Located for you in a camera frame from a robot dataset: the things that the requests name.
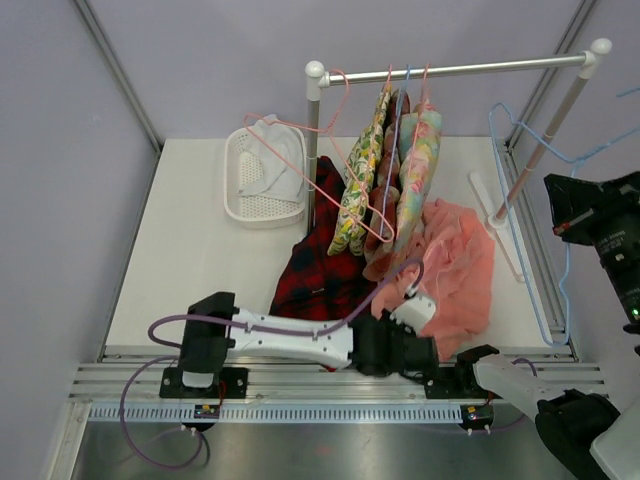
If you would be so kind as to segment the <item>red black plaid skirt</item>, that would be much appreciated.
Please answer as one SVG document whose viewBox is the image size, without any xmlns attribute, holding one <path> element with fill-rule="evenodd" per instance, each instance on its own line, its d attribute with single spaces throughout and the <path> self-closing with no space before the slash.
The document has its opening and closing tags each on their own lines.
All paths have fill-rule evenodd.
<svg viewBox="0 0 640 480">
<path fill-rule="evenodd" d="M 284 323 L 302 326 L 303 336 L 267 334 L 260 347 L 275 357 L 307 360 L 338 369 L 351 365 L 353 333 L 349 324 L 371 314 L 379 292 L 363 276 L 365 260 L 345 251 L 329 256 L 327 250 L 338 216 L 334 204 L 345 189 L 330 158 L 318 160 L 315 226 L 293 246 L 281 274 L 269 314 Z"/>
</svg>

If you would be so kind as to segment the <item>pink fuzzy skirt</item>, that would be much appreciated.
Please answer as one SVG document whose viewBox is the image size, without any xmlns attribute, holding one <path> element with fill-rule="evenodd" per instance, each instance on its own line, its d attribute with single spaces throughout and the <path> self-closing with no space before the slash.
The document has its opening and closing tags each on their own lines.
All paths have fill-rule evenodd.
<svg viewBox="0 0 640 480">
<path fill-rule="evenodd" d="M 490 323 L 495 244 L 476 211 L 442 199 L 423 205 L 421 222 L 401 260 L 419 258 L 419 291 L 435 300 L 436 312 L 416 330 L 435 339 L 448 360 Z"/>
</svg>

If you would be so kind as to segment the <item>red beige checked skirt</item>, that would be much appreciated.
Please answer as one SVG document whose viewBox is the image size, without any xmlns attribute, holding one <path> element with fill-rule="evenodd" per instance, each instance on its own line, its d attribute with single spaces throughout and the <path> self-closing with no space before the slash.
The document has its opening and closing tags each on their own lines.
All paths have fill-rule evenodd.
<svg viewBox="0 0 640 480">
<path fill-rule="evenodd" d="M 400 118 L 410 111 L 410 100 L 404 89 L 398 89 L 391 95 L 387 117 L 383 123 L 384 137 L 382 159 L 376 170 L 375 187 L 369 196 L 374 212 L 364 244 L 366 266 L 363 276 L 366 280 L 378 282 L 389 270 L 394 251 L 395 230 L 397 224 L 396 208 L 400 199 L 398 153 L 398 135 Z"/>
</svg>

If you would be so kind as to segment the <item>lemon print skirt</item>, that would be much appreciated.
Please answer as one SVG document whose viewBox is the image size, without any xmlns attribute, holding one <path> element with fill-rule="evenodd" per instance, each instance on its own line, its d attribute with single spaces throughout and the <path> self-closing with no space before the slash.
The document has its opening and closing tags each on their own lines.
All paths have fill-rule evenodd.
<svg viewBox="0 0 640 480">
<path fill-rule="evenodd" d="M 341 254 L 345 250 L 349 250 L 355 256 L 364 254 L 364 240 L 367 235 L 364 225 L 369 195 L 382 159 L 385 120 L 391 95 L 391 85 L 385 84 L 378 96 L 371 123 L 364 128 L 347 158 L 346 186 L 333 238 L 327 250 L 329 256 Z"/>
</svg>

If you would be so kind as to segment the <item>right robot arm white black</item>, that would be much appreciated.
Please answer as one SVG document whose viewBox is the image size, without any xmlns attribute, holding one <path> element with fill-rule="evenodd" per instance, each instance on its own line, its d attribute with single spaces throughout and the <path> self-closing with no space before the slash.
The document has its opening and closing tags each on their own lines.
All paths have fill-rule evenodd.
<svg viewBox="0 0 640 480">
<path fill-rule="evenodd" d="M 628 319 L 639 332 L 639 175 L 604 182 L 549 174 L 553 232 L 567 244 L 592 246 Z M 500 397 L 531 419 L 554 457 L 578 479 L 639 476 L 639 405 L 619 411 L 597 393 L 562 389 L 482 345 L 464 351 L 451 367 L 424 377 L 437 398 Z"/>
</svg>

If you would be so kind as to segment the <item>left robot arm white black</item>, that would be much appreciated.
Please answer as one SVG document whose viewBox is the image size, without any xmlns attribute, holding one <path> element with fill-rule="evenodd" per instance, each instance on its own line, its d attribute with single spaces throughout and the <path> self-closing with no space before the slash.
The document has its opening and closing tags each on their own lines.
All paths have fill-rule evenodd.
<svg viewBox="0 0 640 480">
<path fill-rule="evenodd" d="M 231 292 L 214 293 L 181 316 L 184 330 L 175 365 L 164 369 L 163 399 L 243 399 L 248 371 L 228 367 L 240 357 L 283 358 L 330 371 L 353 368 L 376 378 L 435 374 L 436 342 L 419 332 L 435 313 L 433 301 L 410 298 L 396 312 L 364 312 L 349 320 L 313 322 L 239 308 Z"/>
</svg>

